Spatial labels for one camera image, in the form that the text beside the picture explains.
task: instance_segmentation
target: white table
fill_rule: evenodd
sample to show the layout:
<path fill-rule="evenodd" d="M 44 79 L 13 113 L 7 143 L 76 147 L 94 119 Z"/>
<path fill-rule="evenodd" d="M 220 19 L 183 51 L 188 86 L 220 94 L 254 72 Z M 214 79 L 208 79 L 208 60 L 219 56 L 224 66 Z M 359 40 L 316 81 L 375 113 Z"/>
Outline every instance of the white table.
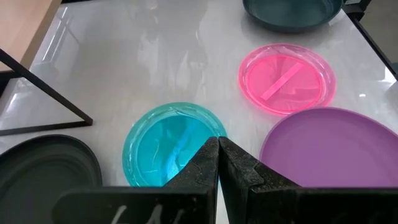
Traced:
<path fill-rule="evenodd" d="M 320 29 L 287 35 L 253 24 L 241 0 L 90 1 L 61 6 L 31 70 L 96 123 L 1 137 L 0 152 L 34 136 L 68 134 L 92 148 L 105 185 L 127 185 L 121 153 L 132 125 L 156 106 L 187 101 L 211 110 L 228 137 L 258 158 L 280 118 L 245 99 L 238 67 L 250 51 L 273 43 L 320 54 L 336 75 L 330 106 L 398 133 L 398 84 L 343 11 Z M 0 128 L 75 119 L 23 81 L 12 92 Z M 219 190 L 217 223 L 226 222 Z"/>

